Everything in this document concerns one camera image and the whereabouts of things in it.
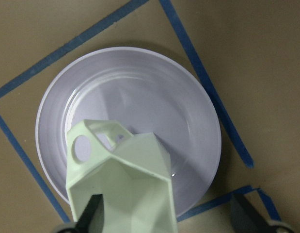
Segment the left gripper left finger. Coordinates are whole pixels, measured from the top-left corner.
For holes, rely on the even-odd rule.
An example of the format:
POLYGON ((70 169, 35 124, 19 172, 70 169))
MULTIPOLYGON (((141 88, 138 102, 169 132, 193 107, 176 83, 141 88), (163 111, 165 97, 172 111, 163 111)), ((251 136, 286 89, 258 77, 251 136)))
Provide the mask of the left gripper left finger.
POLYGON ((75 230, 78 233, 103 232, 103 195, 95 194, 89 199, 82 215, 78 219, 75 230))

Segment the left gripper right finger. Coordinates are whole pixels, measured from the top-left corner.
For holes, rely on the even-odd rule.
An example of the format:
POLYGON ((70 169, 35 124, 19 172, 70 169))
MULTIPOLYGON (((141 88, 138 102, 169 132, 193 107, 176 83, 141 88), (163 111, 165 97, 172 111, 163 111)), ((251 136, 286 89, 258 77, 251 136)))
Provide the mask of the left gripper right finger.
POLYGON ((236 233, 275 233, 243 194, 231 198, 231 222, 236 233))

